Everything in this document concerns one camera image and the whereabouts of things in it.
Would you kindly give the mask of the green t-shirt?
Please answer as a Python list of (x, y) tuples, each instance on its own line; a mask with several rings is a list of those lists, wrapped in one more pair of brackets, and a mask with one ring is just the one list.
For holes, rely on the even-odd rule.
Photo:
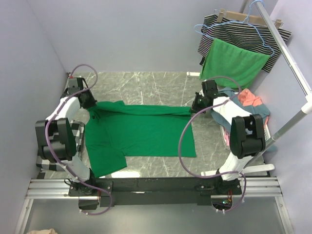
[(89, 108), (85, 146), (95, 177), (127, 167), (132, 156), (196, 157), (187, 106), (102, 101)]

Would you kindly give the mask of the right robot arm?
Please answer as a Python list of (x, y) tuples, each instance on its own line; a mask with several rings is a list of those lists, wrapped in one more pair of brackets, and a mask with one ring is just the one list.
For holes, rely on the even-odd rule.
[(216, 171), (210, 171), (203, 178), (220, 179), (214, 182), (214, 190), (224, 195), (231, 189), (230, 181), (245, 172), (246, 165), (266, 147), (263, 118), (251, 114), (220, 93), (214, 80), (201, 83), (202, 91), (196, 92), (191, 112), (198, 114), (209, 109), (220, 114), (230, 125), (230, 154)]

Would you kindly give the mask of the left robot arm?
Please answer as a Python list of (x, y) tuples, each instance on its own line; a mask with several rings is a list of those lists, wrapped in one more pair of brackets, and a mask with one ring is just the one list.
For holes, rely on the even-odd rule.
[(35, 124), (39, 157), (67, 172), (70, 186), (87, 196), (94, 195), (98, 187), (94, 173), (79, 156), (70, 121), (80, 108), (93, 107), (96, 102), (84, 78), (69, 77), (57, 108)]

